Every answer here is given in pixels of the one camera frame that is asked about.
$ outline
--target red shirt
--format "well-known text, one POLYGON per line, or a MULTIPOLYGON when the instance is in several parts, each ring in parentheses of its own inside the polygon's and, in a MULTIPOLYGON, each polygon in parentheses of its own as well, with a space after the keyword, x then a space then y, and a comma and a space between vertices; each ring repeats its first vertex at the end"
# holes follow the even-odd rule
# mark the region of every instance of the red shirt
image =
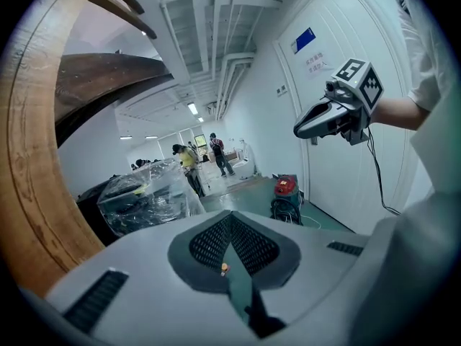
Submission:
POLYGON ((210 148, 213 148, 216 143, 221 146, 222 150, 224 149, 224 143, 219 138, 214 138, 210 141, 210 148))

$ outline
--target yellow vest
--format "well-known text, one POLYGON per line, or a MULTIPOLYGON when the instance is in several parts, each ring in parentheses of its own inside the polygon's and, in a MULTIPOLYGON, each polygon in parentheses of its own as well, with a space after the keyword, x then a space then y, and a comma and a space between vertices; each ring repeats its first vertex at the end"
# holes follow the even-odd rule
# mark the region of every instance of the yellow vest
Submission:
POLYGON ((180 153, 179 158, 182 161, 183 167, 194 167, 195 166, 194 158, 192 158, 187 151, 184 150, 184 152, 180 153))

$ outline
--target fluorescent light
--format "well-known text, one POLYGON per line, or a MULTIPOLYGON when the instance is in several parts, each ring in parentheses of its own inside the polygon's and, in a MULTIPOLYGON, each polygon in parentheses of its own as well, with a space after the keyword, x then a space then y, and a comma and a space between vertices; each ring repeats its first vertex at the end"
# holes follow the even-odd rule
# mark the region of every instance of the fluorescent light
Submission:
POLYGON ((199 112, 197 111, 197 108, 195 107, 195 104, 191 102, 190 104, 187 104, 189 107, 190 111, 192 112, 193 115, 198 114, 199 112))

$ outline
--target worker in yellow vest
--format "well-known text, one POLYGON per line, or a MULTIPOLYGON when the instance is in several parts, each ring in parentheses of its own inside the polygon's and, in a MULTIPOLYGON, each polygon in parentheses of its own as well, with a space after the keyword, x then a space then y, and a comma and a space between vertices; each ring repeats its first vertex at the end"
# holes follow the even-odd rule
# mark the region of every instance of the worker in yellow vest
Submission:
POLYGON ((176 154, 179 154, 182 167, 185 169, 185 175, 192 189, 199 195, 200 198, 205 196, 197 169, 199 158, 196 153, 187 146, 175 144, 173 145, 173 155, 176 154))

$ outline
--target plastic-wrapped object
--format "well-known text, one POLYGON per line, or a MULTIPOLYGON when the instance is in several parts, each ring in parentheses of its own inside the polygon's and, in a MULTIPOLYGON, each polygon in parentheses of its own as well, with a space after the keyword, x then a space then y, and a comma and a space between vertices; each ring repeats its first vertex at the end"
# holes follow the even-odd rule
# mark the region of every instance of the plastic-wrapped object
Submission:
POLYGON ((114 178, 99 197, 98 206, 118 236, 205 213, 175 159, 146 164, 114 178))

